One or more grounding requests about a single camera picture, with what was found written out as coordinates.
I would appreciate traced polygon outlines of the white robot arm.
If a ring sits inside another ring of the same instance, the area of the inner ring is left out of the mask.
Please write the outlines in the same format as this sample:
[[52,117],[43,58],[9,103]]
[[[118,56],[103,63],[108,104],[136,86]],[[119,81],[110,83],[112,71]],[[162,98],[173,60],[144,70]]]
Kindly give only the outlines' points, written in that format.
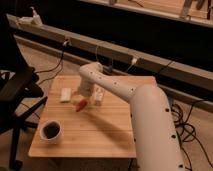
[[138,171],[185,171],[168,98],[157,84],[112,78],[99,62],[81,66],[79,75],[82,96],[91,97],[97,84],[130,105]]

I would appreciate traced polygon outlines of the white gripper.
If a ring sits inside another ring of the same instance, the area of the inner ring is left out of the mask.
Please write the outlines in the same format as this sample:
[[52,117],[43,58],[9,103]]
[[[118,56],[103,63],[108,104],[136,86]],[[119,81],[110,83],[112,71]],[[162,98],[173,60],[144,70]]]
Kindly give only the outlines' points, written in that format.
[[94,84],[89,82],[86,79],[82,79],[80,81],[78,90],[75,90],[73,92],[73,95],[81,94],[82,96],[84,96],[85,98],[83,99],[83,102],[84,102],[84,105],[86,106],[90,103],[90,97],[93,94],[93,90],[94,90]]

